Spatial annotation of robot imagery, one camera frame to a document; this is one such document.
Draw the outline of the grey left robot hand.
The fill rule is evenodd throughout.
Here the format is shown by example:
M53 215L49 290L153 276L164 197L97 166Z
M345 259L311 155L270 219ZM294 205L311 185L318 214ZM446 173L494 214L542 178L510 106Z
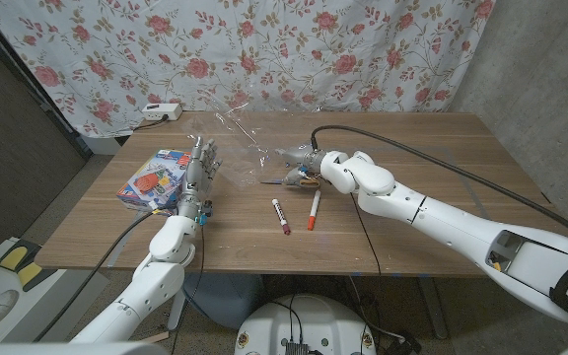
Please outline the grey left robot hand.
M180 216L195 219L199 215L222 165L216 156L215 140L205 142L201 136L197 136L177 197L177 213Z

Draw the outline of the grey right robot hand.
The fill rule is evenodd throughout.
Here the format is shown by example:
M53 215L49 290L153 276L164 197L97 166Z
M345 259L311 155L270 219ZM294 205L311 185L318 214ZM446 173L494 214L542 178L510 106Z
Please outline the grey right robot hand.
M299 145L289 149L277 149L286 166L292 170L281 179L281 184L307 188L320 186L320 162L324 153L310 145Z

